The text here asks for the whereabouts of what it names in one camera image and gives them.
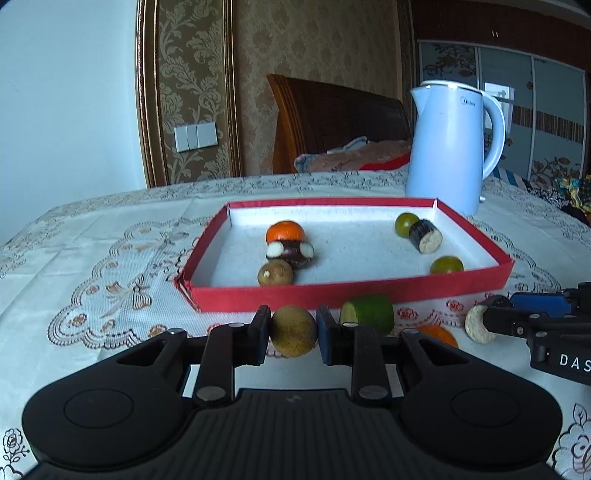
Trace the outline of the brown longan fruit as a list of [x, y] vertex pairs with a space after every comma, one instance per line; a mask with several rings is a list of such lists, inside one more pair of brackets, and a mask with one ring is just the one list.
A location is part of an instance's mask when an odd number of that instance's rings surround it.
[[296, 358], [315, 348], [318, 326], [311, 313], [297, 305], [277, 309], [271, 317], [270, 339], [284, 357]]
[[294, 270], [284, 260], [273, 259], [259, 269], [257, 273], [259, 286], [284, 286], [294, 282]]

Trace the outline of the orange tangerine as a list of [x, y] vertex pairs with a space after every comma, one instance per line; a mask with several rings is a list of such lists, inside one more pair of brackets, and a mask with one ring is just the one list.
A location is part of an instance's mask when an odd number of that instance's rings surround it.
[[438, 326], [438, 325], [425, 325], [422, 327], [419, 327], [418, 330], [420, 332], [422, 332], [423, 334], [435, 338], [447, 345], [450, 345], [454, 348], [458, 347], [458, 342], [456, 340], [456, 338], [454, 337], [454, 335], [446, 330], [445, 328]]
[[266, 230], [266, 243], [274, 241], [304, 241], [304, 228], [290, 220], [276, 222]]

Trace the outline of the green round plum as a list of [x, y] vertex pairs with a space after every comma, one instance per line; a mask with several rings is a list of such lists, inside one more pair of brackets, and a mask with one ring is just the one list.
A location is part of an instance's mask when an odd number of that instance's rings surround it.
[[394, 231], [401, 238], [408, 238], [411, 227], [419, 221], [419, 217], [411, 212], [400, 214], [394, 222]]
[[462, 260], [456, 256], [447, 255], [436, 259], [430, 267], [431, 274], [449, 274], [462, 272], [465, 269]]

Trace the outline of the green cucumber piece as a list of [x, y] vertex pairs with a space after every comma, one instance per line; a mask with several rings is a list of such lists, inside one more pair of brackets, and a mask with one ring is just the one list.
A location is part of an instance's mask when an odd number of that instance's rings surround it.
[[387, 336], [394, 330], [393, 304], [384, 295], [353, 297], [342, 305], [339, 322], [370, 326]]

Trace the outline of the red shallow cardboard box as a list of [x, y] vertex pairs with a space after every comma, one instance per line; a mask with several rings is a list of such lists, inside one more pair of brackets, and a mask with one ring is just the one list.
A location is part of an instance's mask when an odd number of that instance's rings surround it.
[[[394, 232], [411, 212], [443, 234], [441, 247], [421, 254]], [[315, 259], [287, 286], [259, 286], [266, 262], [266, 230], [291, 220], [304, 228]], [[465, 269], [431, 274], [442, 256], [460, 258]], [[512, 258], [437, 199], [396, 197], [294, 198], [225, 204], [197, 240], [174, 281], [199, 312], [252, 312], [287, 304], [339, 308], [359, 295], [386, 295], [394, 304], [498, 290], [512, 272]]]

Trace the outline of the striped colourful blanket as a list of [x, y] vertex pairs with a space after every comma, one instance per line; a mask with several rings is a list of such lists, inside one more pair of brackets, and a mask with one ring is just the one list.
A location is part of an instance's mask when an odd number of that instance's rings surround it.
[[579, 220], [585, 225], [590, 225], [590, 211], [583, 208], [579, 201], [575, 201], [571, 194], [576, 193], [578, 187], [572, 188], [561, 185], [561, 179], [551, 181], [549, 184], [543, 184], [527, 179], [512, 173], [501, 167], [496, 167], [491, 174], [492, 178], [497, 178], [521, 190], [525, 190], [530, 195], [538, 197], [547, 203], [559, 208], [564, 213]]

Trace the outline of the white electric kettle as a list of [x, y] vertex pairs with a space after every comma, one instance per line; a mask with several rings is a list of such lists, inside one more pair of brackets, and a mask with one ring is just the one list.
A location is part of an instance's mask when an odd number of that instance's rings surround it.
[[417, 121], [406, 195], [441, 200], [463, 216], [476, 214], [483, 182], [504, 150], [501, 104], [454, 81], [424, 81], [411, 94]]

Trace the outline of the brown patterned pillow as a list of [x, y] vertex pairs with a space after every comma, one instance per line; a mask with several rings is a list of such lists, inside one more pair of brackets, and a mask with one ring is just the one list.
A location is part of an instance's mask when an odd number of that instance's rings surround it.
[[372, 142], [363, 136], [322, 154], [301, 154], [294, 159], [294, 169], [297, 173], [391, 171], [408, 164], [410, 153], [407, 140]]

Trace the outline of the patterned wardrobe doors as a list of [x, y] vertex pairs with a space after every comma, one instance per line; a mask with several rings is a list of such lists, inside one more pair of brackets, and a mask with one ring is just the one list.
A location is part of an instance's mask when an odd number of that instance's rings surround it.
[[470, 43], [418, 42], [419, 79], [452, 80], [495, 97], [505, 116], [499, 166], [550, 186], [585, 170], [586, 73], [537, 55]]

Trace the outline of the brown wooden headboard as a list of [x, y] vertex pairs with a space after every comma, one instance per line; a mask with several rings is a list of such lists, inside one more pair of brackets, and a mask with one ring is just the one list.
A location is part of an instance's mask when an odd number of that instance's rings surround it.
[[266, 76], [276, 100], [273, 173], [294, 173], [301, 154], [322, 154], [365, 136], [408, 140], [410, 125], [398, 99], [335, 84]]

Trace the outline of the white wall switch panel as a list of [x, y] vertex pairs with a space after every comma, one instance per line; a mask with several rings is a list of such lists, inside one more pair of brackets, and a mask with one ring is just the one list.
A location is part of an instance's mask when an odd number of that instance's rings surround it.
[[174, 128], [173, 133], [177, 152], [204, 149], [218, 145], [215, 122], [180, 125]]

